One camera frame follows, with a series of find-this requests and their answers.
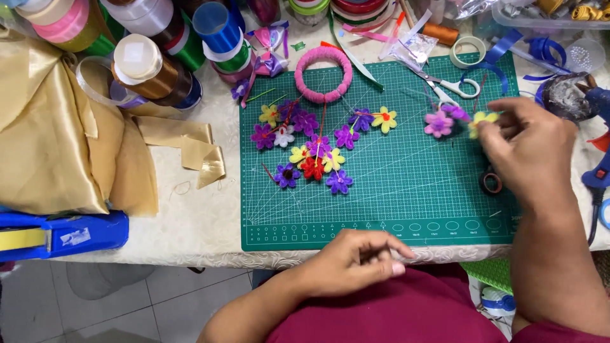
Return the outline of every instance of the white flower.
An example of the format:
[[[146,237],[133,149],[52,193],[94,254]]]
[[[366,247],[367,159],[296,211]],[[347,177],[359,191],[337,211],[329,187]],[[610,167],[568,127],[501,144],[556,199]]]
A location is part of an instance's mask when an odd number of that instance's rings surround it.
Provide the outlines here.
[[[293,142],[295,140],[295,136],[291,135],[291,133],[295,132],[295,127],[292,125],[288,126],[280,126],[278,131],[275,133],[275,141],[274,145],[279,145],[282,148],[288,146],[288,143]]]

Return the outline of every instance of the maroon shirt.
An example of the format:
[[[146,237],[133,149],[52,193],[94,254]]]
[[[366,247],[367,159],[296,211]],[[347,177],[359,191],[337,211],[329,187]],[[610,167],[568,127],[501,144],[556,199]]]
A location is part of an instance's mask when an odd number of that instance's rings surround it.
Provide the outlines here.
[[[269,335],[268,343],[507,343],[478,313],[468,277],[458,264],[424,265],[346,297],[304,302]],[[542,322],[517,333],[512,343],[610,343],[603,338]]]

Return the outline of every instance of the pink flower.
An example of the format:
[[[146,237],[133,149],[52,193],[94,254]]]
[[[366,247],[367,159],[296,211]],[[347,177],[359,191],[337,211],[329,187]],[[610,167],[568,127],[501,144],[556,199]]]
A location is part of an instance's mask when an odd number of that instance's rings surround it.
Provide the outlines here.
[[[438,110],[436,114],[426,114],[426,123],[428,125],[423,132],[433,135],[435,138],[440,138],[443,135],[451,133],[453,119],[447,118],[443,110]]]

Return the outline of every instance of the green plastic basket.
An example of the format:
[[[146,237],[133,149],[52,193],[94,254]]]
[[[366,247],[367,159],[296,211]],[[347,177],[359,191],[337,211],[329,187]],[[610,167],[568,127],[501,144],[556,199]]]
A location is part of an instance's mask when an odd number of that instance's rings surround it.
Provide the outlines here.
[[[462,268],[475,279],[512,295],[511,263],[507,259],[462,262]]]

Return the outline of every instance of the person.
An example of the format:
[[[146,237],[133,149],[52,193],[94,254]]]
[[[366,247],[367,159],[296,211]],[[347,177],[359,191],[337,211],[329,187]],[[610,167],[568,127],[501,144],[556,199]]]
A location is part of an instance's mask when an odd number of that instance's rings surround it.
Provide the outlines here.
[[[512,342],[610,342],[610,305],[570,184],[576,126],[526,98],[478,125],[493,167],[517,197]],[[405,267],[414,253],[384,231],[345,229],[310,260],[221,308],[198,343],[507,342],[478,313],[457,264]]]

